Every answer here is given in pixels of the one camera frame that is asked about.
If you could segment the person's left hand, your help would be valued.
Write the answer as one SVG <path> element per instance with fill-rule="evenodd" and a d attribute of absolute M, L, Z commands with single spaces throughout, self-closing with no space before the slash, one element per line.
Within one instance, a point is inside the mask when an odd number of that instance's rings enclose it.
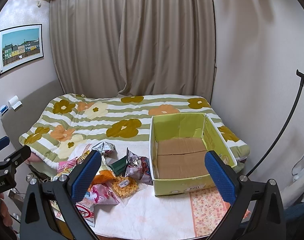
<path fill-rule="evenodd" d="M 0 216 L 2 217 L 2 221 L 5 226 L 11 227 L 13 225 L 13 220 L 10 216 L 10 213 L 8 211 L 8 207 L 6 203 L 4 202 L 4 193 L 0 194 Z"/>

